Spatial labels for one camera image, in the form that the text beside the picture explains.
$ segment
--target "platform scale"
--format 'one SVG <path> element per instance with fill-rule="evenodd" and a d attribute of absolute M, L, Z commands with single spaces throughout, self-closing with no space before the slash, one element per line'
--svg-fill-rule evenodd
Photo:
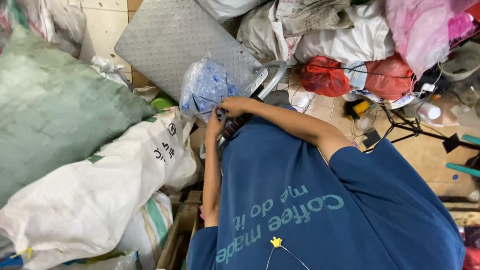
<path fill-rule="evenodd" d="M 188 67 L 208 53 L 230 72 L 239 89 L 246 89 L 258 100 L 276 89 L 287 70 L 285 61 L 261 65 L 194 0 L 144 0 L 115 45 L 115 52 L 176 101 L 180 100 Z M 261 90 L 267 69 L 272 67 L 279 69 Z M 226 127 L 218 147 L 232 139 L 250 117 L 244 114 Z"/>

